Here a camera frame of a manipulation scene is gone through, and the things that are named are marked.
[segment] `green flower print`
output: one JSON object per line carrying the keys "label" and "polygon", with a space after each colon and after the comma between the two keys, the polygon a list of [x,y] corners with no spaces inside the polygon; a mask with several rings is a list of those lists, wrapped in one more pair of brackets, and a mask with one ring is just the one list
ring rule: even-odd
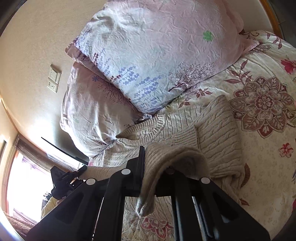
{"label": "green flower print", "polygon": [[204,32],[203,35],[204,35],[204,40],[206,40],[207,42],[213,41],[214,35],[210,31]]}

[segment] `cable knit pattern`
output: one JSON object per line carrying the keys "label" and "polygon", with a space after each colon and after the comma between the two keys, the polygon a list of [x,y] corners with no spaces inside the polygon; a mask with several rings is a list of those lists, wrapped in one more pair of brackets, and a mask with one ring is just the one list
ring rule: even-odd
{"label": "cable knit pattern", "polygon": [[[129,159],[138,156],[139,146],[144,146],[146,153],[149,153],[149,144],[153,142],[175,148],[198,148],[206,157],[210,178],[239,202],[237,194],[244,179],[244,164],[237,126],[225,96],[217,97],[205,107],[188,106],[165,115],[158,114],[125,130],[117,138],[102,154],[103,167],[123,168]],[[145,165],[152,161],[145,155]],[[125,208],[133,212],[136,203],[136,198],[127,197]],[[169,197],[156,198],[155,210],[151,216],[158,220],[171,220],[170,207]]]}

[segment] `floral bed sheet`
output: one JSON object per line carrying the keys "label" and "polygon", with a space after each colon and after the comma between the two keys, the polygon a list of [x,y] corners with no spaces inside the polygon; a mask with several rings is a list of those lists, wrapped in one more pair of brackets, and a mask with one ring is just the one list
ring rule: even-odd
{"label": "floral bed sheet", "polygon": [[[260,44],[160,111],[205,106],[221,94],[228,98],[245,162],[240,201],[273,238],[296,207],[296,49],[266,31],[244,37]],[[122,231],[124,241],[174,240],[172,219],[153,215],[139,218],[125,211]]]}

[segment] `switch plate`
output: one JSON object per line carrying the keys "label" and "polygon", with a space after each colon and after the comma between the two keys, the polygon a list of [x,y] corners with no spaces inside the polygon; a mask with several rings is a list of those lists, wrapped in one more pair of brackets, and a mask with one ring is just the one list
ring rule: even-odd
{"label": "switch plate", "polygon": [[52,65],[50,66],[50,70],[48,73],[48,78],[51,79],[52,81],[56,82],[57,84],[59,83],[59,79],[61,77],[61,72],[58,71],[56,68],[54,68]]}
{"label": "switch plate", "polygon": [[57,92],[58,84],[54,81],[52,81],[50,78],[48,78],[47,87],[51,89],[53,92]]}

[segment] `light switch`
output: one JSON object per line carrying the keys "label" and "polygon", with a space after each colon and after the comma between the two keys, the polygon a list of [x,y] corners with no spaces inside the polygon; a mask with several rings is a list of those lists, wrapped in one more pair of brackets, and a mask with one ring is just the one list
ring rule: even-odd
{"label": "light switch", "polygon": [[61,73],[51,65],[48,73],[48,78],[50,78],[52,81],[58,84],[60,77],[61,77]]}

